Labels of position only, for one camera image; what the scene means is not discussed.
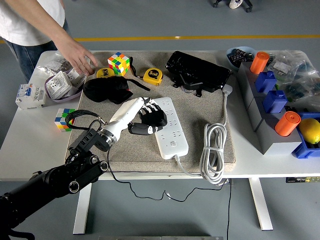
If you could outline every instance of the table leg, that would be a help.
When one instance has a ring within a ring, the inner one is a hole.
[[[249,182],[261,230],[273,230],[260,179],[249,178]]]
[[[87,215],[90,202],[92,184],[88,184],[79,193],[78,207],[76,209],[73,234],[85,234]]]

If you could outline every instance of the jeans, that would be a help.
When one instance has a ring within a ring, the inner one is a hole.
[[[63,29],[69,33],[69,26],[67,21],[64,21]],[[35,70],[40,55],[45,51],[56,51],[57,47],[53,41],[49,41],[45,44],[36,46],[21,46],[3,39],[9,46],[16,60],[19,63],[20,69],[24,75],[26,82],[28,83],[32,73]]]

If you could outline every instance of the lemon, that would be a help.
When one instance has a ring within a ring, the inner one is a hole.
[[[302,119],[299,123],[299,130],[308,143],[317,144],[320,141],[320,122],[316,119]]]

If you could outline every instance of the coiled white cable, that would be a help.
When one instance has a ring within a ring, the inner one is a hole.
[[[232,92],[230,85],[225,85],[223,92],[223,115],[224,123],[207,123],[204,126],[203,150],[199,163],[200,174],[187,172],[180,163],[178,155],[175,155],[175,160],[180,169],[191,177],[203,177],[212,184],[219,184],[224,175],[225,161],[224,161],[224,147],[227,139],[227,98]],[[211,146],[211,137],[215,133],[214,145]],[[210,160],[210,154],[213,151],[213,158]]]

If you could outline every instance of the orange cup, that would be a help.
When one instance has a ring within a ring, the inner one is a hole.
[[[294,111],[287,111],[275,125],[274,130],[282,137],[289,136],[301,122],[301,117]]]
[[[264,71],[267,62],[269,60],[269,54],[264,51],[258,51],[253,59],[250,71],[254,74],[259,74]]]

